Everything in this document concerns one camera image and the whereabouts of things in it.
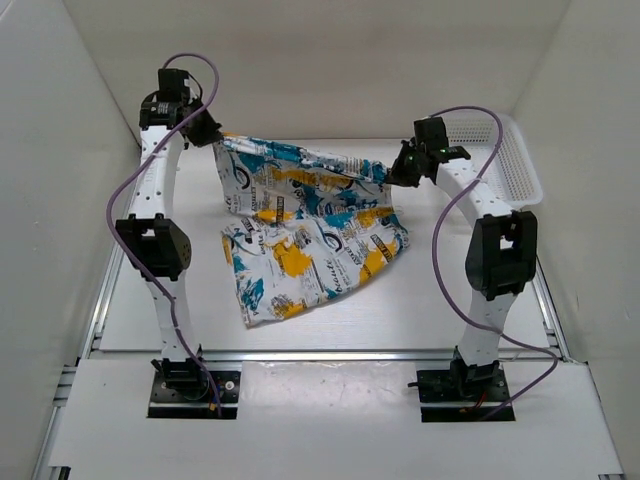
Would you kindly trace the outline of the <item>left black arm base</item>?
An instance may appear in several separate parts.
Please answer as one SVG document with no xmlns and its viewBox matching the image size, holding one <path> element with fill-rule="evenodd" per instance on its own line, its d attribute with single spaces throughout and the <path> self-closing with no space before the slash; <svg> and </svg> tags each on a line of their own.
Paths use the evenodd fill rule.
<svg viewBox="0 0 640 480">
<path fill-rule="evenodd" d="M 208 378 L 200 384 L 176 378 L 167 381 L 159 369 L 154 372 L 147 417 L 151 419 L 235 420 L 241 392 L 240 370 L 210 370 L 220 403 L 214 398 Z"/>
</svg>

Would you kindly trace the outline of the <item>colourful printed shorts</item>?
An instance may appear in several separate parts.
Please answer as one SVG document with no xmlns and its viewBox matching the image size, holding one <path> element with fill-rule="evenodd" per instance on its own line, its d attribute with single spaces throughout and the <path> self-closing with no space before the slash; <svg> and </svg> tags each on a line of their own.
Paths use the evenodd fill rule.
<svg viewBox="0 0 640 480">
<path fill-rule="evenodd" d="M 409 246 L 379 161 L 239 135 L 213 151 L 236 218 L 221 236 L 247 327 L 346 295 Z"/>
</svg>

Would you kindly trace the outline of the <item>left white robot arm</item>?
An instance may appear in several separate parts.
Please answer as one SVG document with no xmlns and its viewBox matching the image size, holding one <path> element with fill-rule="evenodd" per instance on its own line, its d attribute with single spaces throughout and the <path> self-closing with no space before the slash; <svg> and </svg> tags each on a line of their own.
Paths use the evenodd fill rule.
<svg viewBox="0 0 640 480">
<path fill-rule="evenodd" d="M 220 125 L 203 108 L 202 94 L 191 87 L 193 80 L 185 70 L 158 70 L 158 88 L 140 106 L 144 171 L 134 180 L 127 216 L 115 221 L 117 238 L 153 297 L 162 349 L 152 365 L 168 388 L 188 400 L 206 395 L 210 377 L 199 365 L 201 348 L 193 340 L 186 300 L 192 246 L 173 220 L 175 181 L 185 149 L 221 138 Z"/>
</svg>

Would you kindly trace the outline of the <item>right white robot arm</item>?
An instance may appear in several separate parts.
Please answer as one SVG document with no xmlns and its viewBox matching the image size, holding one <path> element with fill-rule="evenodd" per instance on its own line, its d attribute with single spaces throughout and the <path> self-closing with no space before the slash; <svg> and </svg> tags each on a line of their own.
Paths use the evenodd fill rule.
<svg viewBox="0 0 640 480">
<path fill-rule="evenodd" d="M 470 400 L 498 375 L 508 312 L 535 275 L 538 222 L 533 213 L 518 212 L 498 198 L 471 155 L 449 144 L 440 117 L 414 122 L 414 136 L 402 142 L 386 182 L 417 187 L 423 178 L 445 192 L 472 227 L 465 259 L 472 299 L 449 375 L 452 393 Z"/>
</svg>

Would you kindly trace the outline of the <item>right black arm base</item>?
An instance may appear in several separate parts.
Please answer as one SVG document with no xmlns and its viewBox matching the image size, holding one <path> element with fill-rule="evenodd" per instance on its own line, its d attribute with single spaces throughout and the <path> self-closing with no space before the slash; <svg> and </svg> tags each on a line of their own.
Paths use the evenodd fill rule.
<svg viewBox="0 0 640 480">
<path fill-rule="evenodd" d="M 417 370 L 407 384 L 418 392 L 422 423 L 469 423 L 481 421 L 510 398 L 505 372 L 476 386 L 460 389 L 449 370 Z"/>
</svg>

